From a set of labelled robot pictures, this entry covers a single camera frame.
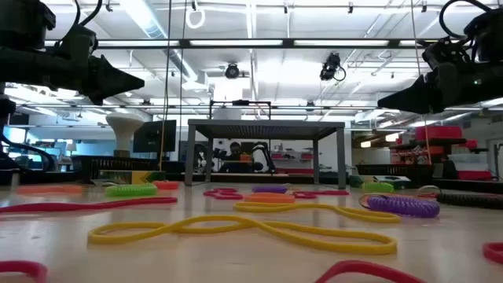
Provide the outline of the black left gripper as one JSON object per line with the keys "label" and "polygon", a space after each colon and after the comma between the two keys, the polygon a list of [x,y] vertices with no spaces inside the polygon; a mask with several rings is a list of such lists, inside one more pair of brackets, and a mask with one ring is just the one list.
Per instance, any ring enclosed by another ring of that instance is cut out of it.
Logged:
{"label": "black left gripper", "polygon": [[117,94],[139,90],[145,86],[145,80],[113,67],[105,56],[90,56],[84,65],[75,65],[70,57],[56,50],[49,50],[53,59],[61,59],[65,64],[56,67],[52,82],[56,87],[76,90],[96,105]]}

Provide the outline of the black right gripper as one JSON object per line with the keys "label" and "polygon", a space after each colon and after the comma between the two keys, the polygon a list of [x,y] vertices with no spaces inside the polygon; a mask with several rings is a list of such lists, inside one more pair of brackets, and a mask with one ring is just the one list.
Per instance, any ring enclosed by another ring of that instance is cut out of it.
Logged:
{"label": "black right gripper", "polygon": [[[433,114],[445,108],[480,103],[479,80],[473,79],[470,56],[462,43],[454,43],[449,37],[437,42],[423,41],[423,60],[431,71],[420,75],[411,86],[381,98],[379,108]],[[421,104],[422,107],[405,107]]]}

